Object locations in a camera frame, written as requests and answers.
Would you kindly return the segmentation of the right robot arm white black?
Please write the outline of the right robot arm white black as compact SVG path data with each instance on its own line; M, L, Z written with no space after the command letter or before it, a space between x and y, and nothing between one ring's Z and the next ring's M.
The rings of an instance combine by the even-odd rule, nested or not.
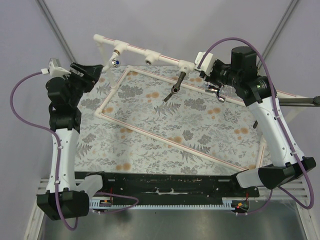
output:
M229 64L211 53L200 52L195 60L200 77L208 82L208 91L220 96L222 86L230 86L253 114L269 148L271 164L235 174L241 188L264 186L270 190L298 179L316 167L313 157L306 157L296 144L282 115L279 99L266 76L256 66L257 53L249 46L231 50Z

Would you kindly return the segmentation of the chrome faucet on mat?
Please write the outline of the chrome faucet on mat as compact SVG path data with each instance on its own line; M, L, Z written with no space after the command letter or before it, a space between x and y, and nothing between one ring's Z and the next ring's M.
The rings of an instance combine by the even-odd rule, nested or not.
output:
M220 103L224 103L226 98L223 97L222 95L220 95L221 92L221 88L220 87L216 87L214 85L210 85L210 84L205 84L205 92L206 93L210 93L210 94L215 94L217 100Z

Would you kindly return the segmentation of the floral patterned table mat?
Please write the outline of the floral patterned table mat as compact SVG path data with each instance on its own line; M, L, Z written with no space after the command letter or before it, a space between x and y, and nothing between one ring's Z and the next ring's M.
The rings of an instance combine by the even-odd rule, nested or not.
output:
M77 171L230 175L268 165L254 118L230 88L230 100L113 69L79 103Z

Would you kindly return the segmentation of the dark grey lever faucet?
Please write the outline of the dark grey lever faucet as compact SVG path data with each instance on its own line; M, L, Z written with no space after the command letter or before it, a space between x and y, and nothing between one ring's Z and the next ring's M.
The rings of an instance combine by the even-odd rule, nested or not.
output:
M163 100L165 103L175 94L177 94L180 91L182 82L184 81L184 78L186 77L186 73L185 72L181 72L177 82L172 86L169 95Z

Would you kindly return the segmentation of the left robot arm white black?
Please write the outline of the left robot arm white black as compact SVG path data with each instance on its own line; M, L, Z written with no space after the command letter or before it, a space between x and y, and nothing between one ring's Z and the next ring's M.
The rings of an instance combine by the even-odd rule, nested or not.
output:
M82 113L78 104L83 94L98 82L103 65L72 63L70 71L53 76L45 85L49 105L49 126L53 152L49 182L37 206L53 221L84 217L90 200L102 189L103 178L92 174L76 184L75 156Z

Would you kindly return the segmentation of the white pipe frame red stripe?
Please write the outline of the white pipe frame red stripe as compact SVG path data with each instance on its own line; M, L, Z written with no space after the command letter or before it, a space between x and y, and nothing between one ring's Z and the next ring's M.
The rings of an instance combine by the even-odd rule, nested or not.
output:
M93 39L96 42L96 45L100 51L104 65L111 58L113 52L115 52L115 51L118 52L119 56L125 51L133 52L133 53L144 56L145 62L148 65L151 65L154 62L160 61L160 62L168 63L173 66L177 66L179 68L180 72L186 73L186 76L181 84L181 87L192 90L192 91L196 91L199 93L203 93L206 95L212 94L212 93L205 92L205 84L208 84L208 82L204 81L200 77L200 73L201 73L200 71L195 70L195 66L196 66L195 62L189 62L189 61L185 61L185 60L177 60L175 58L165 56L159 52L156 52L156 51L153 51L150 49L143 49L143 48L140 48L137 46L133 46L127 42L123 42L120 40L109 39L109 38L102 36L102 35L99 35L99 34L95 34ZM228 39L225 38L225 39L217 41L205 53L207 53L207 54L211 53L211 51L213 50L214 47L216 47L217 45L219 45L227 40ZM173 83L173 85L177 82L177 81L174 81L174 80L167 78L167 77L162 77L160 75L156 75L156 74L153 74L148 71L142 71L139 68L134 68L134 67L128 66L118 81L110 80L111 91L110 91L109 95L105 98L105 100L101 103L101 105L95 110L94 115L100 119L105 119L111 123L128 128L134 132L140 133L140 134L147 136L147 137L150 137L154 140L160 141L160 142L168 144L170 146L174 146L175 148L180 149L182 151L185 151L185 152L191 153L193 155L199 156L201 158L218 163L219 159L217 159L217 158L211 157L205 153L202 153L202 152L197 151L193 148L184 146L180 143L176 143L172 140L168 140L168 139L160 137L158 135L154 135L148 131L144 131L144 130L137 128L133 125L130 125L130 124L127 124L123 121L109 117L103 113L104 107L107 105L107 103L112 98L112 96L117 92L124 77L130 71L134 71L134 72L137 72L137 73L149 76L149 77L153 77L153 78L156 78L158 80L165 81L168 83ZM267 74L266 77L268 78L270 85L274 88L274 85L270 79L270 75ZM236 90L231 86L228 86L228 85L222 86L220 88L220 95L225 97L225 102L231 102L231 103L234 103L237 105L245 106L243 100L237 96ZM262 146L265 147L265 146L267 146L267 142L266 142L265 138L263 137L263 135L262 135L262 138L264 139L264 143L262 143Z

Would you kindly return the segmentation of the small black object on mat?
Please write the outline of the small black object on mat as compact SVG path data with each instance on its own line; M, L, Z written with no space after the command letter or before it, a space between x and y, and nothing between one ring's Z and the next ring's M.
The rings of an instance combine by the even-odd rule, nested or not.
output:
M254 124L253 124L253 128L254 128L254 129L256 129L256 128L257 128L257 126L258 126L258 122L257 122L257 121L255 121L255 122L254 122Z

